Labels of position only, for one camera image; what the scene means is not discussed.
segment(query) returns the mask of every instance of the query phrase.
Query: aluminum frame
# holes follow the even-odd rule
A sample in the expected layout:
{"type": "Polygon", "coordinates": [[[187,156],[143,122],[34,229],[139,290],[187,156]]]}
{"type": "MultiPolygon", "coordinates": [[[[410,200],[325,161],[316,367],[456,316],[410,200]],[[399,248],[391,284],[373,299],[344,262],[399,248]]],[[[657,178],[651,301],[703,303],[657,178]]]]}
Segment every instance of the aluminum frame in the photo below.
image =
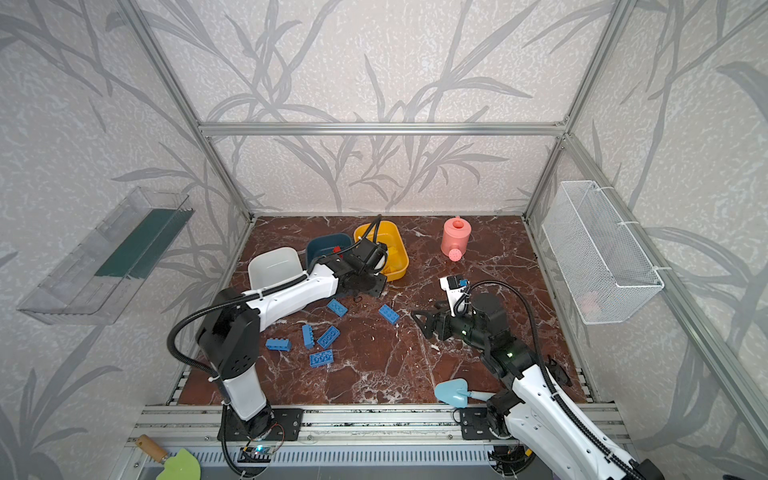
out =
{"type": "Polygon", "coordinates": [[[528,123],[201,123],[206,137],[264,135],[562,135],[562,122],[528,123]]]}
{"type": "MultiPolygon", "coordinates": [[[[298,405],[305,409],[297,442],[292,447],[344,445],[510,445],[517,440],[462,440],[455,409],[443,403],[403,405],[298,405]]],[[[637,457],[624,421],[614,403],[580,404],[587,417],[637,457]]],[[[139,435],[149,435],[166,448],[219,446],[216,435],[221,421],[220,406],[147,406],[139,416],[121,450],[110,480],[135,480],[148,457],[134,445],[139,435]]],[[[261,442],[275,445],[278,442],[261,442]]],[[[246,442],[228,442],[227,447],[246,442]]]]}
{"type": "Polygon", "coordinates": [[[126,25],[134,33],[134,37],[138,41],[138,44],[144,50],[152,67],[154,68],[157,76],[165,86],[170,98],[174,101],[181,117],[189,127],[194,139],[197,141],[197,146],[205,154],[206,159],[210,163],[210,166],[214,169],[214,173],[221,179],[224,184],[224,188],[227,189],[232,201],[237,205],[240,212],[247,218],[251,219],[252,215],[250,208],[248,207],[243,195],[240,193],[240,189],[237,188],[233,178],[230,176],[229,170],[224,165],[224,162],[219,157],[219,154],[210,144],[207,138],[200,133],[198,129],[199,121],[192,108],[192,102],[189,100],[184,90],[181,88],[181,82],[176,77],[173,68],[170,67],[170,63],[165,58],[160,44],[152,33],[151,27],[147,23],[147,19],[141,13],[141,9],[136,4],[135,0],[115,0],[118,4],[118,11],[122,14],[126,25]]]}
{"type": "MultiPolygon", "coordinates": [[[[566,135],[563,146],[588,180],[593,180],[600,187],[612,187],[589,151],[575,135],[566,135]]],[[[630,228],[652,264],[670,267],[664,255],[658,250],[645,229],[637,223],[637,218],[627,208],[616,190],[607,188],[603,192],[627,222],[627,227],[630,228]]],[[[661,293],[670,310],[696,347],[707,368],[717,379],[723,393],[733,403],[733,407],[741,415],[755,440],[768,454],[768,399],[746,372],[736,355],[728,348],[723,337],[717,332],[680,277],[673,270],[659,270],[658,273],[664,281],[664,289],[661,293]]]]}
{"type": "MultiPolygon", "coordinates": [[[[608,17],[608,22],[605,24],[603,33],[600,36],[598,47],[594,50],[594,55],[587,66],[587,70],[584,73],[584,77],[581,79],[578,90],[574,100],[571,102],[571,106],[565,115],[564,122],[564,134],[573,133],[573,129],[576,125],[578,118],[581,116],[581,112],[584,110],[584,106],[587,104],[594,86],[600,79],[600,75],[605,69],[605,65],[608,63],[608,59],[611,57],[616,44],[619,42],[621,33],[624,31],[624,27],[627,26],[630,14],[634,8],[637,0],[617,0],[614,4],[614,9],[611,11],[611,16],[608,17]]],[[[533,190],[531,199],[528,202],[528,206],[525,208],[524,218],[531,216],[534,205],[541,197],[541,193],[544,191],[544,186],[547,184],[549,177],[554,172],[554,169],[558,166],[560,160],[560,153],[563,150],[562,146],[563,137],[557,137],[557,141],[554,144],[552,152],[549,154],[547,163],[544,170],[541,172],[541,176],[536,183],[536,187],[533,190]]]]}

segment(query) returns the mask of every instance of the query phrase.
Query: white wire basket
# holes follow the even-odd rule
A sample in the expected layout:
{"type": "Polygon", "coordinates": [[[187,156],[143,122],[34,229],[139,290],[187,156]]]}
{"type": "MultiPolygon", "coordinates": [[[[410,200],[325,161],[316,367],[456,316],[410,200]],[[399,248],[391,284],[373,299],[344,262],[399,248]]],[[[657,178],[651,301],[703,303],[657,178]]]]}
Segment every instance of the white wire basket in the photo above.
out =
{"type": "Polygon", "coordinates": [[[542,228],[588,325],[623,322],[664,288],[626,222],[591,180],[561,182],[542,228]]]}

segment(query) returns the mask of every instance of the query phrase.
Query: transparent plastic box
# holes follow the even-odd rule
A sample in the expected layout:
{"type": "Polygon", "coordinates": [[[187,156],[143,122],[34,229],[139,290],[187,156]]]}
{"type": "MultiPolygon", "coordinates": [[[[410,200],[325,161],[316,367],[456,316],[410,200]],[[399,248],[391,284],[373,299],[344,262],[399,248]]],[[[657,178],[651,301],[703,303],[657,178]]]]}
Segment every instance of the transparent plastic box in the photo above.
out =
{"type": "Polygon", "coordinates": [[[111,325],[191,217],[188,199],[133,189],[18,309],[48,324],[111,325]]]}

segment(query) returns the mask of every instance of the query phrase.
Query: red marble surface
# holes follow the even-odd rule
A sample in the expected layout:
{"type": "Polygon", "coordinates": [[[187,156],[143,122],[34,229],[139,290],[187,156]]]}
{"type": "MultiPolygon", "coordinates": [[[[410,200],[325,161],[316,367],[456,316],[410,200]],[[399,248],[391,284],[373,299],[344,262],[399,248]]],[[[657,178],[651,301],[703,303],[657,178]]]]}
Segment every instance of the red marble surface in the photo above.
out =
{"type": "MultiPolygon", "coordinates": [[[[575,402],[585,402],[578,387],[571,355],[538,268],[520,217],[466,217],[472,237],[466,255],[452,262],[440,252],[446,217],[391,217],[399,228],[410,259],[406,275],[388,283],[378,299],[370,296],[339,299],[349,309],[342,318],[326,307],[328,299],[311,303],[298,313],[279,320],[262,333],[257,372],[262,389],[273,405],[327,403],[432,403],[437,383],[453,378],[467,380],[471,390],[498,391],[502,386],[482,365],[478,351],[457,339],[425,339],[411,320],[411,310],[432,308],[444,300],[438,278],[463,274],[470,282],[498,279],[517,287],[534,308],[545,356],[556,359],[574,380],[564,388],[575,402]],[[387,304],[400,314],[391,325],[379,315],[387,304]],[[341,336],[331,345],[334,362],[311,368],[309,354],[322,351],[303,345],[301,327],[310,324],[318,339],[331,325],[341,336]],[[287,338],[290,352],[267,350],[269,338],[287,338]]],[[[257,220],[231,285],[248,290],[247,267],[252,258],[277,247],[292,247],[304,259],[309,240],[328,233],[345,232],[367,223],[364,217],[264,217],[257,220]]],[[[512,334],[532,346],[525,309],[512,294],[491,287],[505,298],[512,334]]],[[[207,376],[193,371],[179,398],[180,404],[219,402],[207,376]]]]}

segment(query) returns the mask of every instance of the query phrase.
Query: yellow bowl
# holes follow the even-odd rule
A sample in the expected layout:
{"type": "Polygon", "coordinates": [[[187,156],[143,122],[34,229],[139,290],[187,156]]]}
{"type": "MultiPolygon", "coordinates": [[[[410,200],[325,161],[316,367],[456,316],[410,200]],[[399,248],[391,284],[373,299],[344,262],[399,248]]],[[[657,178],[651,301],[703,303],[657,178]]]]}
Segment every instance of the yellow bowl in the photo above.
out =
{"type": "MultiPolygon", "coordinates": [[[[365,233],[366,228],[370,223],[360,225],[355,229],[355,241],[360,240],[362,234],[365,233]]],[[[368,240],[373,240],[373,230],[368,233],[368,240]]],[[[382,220],[379,225],[379,236],[377,241],[383,242],[387,246],[388,258],[384,264],[384,270],[382,273],[386,275],[386,280],[392,282],[399,280],[406,274],[408,268],[408,254],[406,253],[406,246],[402,243],[402,237],[397,230],[397,225],[389,220],[382,220]]]]}

